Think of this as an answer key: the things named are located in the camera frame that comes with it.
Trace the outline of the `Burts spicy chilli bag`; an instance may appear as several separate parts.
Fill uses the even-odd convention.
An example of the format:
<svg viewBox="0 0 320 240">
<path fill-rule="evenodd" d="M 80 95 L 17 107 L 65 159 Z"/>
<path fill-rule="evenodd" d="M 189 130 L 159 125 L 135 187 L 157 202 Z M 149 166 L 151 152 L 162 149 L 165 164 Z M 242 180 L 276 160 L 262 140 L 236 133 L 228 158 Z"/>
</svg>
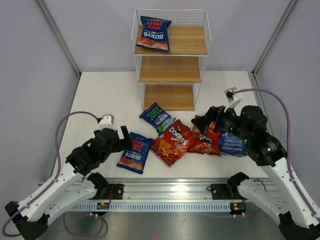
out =
<svg viewBox="0 0 320 240">
<path fill-rule="evenodd" d="M 135 46 L 169 53 L 168 28 L 172 21 L 148 16 L 141 16 L 140 21 L 142 32 Z"/>
<path fill-rule="evenodd" d="M 134 132 L 130 136 L 132 146 L 122 153 L 116 166 L 142 175 L 154 139 Z"/>
</svg>

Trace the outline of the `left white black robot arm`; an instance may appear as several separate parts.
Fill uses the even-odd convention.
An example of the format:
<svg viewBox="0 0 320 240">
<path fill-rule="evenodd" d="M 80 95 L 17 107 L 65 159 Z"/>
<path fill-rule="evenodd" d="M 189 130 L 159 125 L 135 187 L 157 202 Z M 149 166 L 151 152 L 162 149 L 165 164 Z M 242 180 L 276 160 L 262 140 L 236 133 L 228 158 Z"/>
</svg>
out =
<svg viewBox="0 0 320 240">
<path fill-rule="evenodd" d="M 113 153 L 132 146 L 126 126 L 121 126 L 123 138 L 117 130 L 103 128 L 94 137 L 75 148 L 58 171 L 58 176 L 47 180 L 30 197 L 5 206 L 18 234 L 25 240 L 36 240 L 55 219 L 84 200 L 110 197 L 108 181 L 93 170 Z"/>
</svg>

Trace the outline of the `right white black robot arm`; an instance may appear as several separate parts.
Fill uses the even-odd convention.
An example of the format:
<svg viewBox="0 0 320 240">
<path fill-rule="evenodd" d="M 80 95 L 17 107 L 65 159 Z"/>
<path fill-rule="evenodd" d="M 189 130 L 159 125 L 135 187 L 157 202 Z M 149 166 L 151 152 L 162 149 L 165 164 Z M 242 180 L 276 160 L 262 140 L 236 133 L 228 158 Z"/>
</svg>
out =
<svg viewBox="0 0 320 240">
<path fill-rule="evenodd" d="M 318 240 L 320 221 L 308 207 L 313 201 L 309 195 L 303 199 L 305 189 L 288 166 L 289 154 L 280 141 L 267 132 L 267 121 L 263 111 L 254 105 L 243 107 L 240 115 L 232 108 L 212 106 L 207 113 L 191 120 L 203 134 L 214 122 L 215 130 L 225 131 L 244 141 L 247 155 L 268 175 L 283 200 L 256 186 L 254 180 L 243 172 L 227 179 L 226 190 L 230 197 L 253 202 L 277 223 L 287 240 Z"/>
</svg>

